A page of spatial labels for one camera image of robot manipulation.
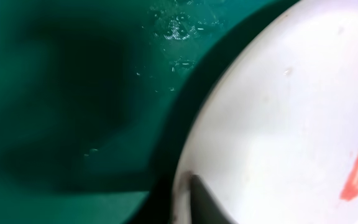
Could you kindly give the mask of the white plate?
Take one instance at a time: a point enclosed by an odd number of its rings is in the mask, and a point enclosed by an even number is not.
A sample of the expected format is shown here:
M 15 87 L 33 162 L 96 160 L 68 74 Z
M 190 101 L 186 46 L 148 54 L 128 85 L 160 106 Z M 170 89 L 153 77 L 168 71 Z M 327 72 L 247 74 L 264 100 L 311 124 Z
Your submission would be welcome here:
M 203 104 L 173 183 L 190 175 L 236 223 L 358 223 L 358 0 L 300 1 L 233 61 Z

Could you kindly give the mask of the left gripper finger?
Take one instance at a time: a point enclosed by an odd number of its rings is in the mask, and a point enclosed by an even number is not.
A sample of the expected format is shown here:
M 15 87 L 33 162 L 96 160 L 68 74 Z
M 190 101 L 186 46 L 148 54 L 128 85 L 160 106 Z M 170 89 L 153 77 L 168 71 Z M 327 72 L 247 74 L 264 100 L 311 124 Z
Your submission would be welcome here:
M 192 224 L 235 224 L 199 175 L 190 175 L 190 213 Z

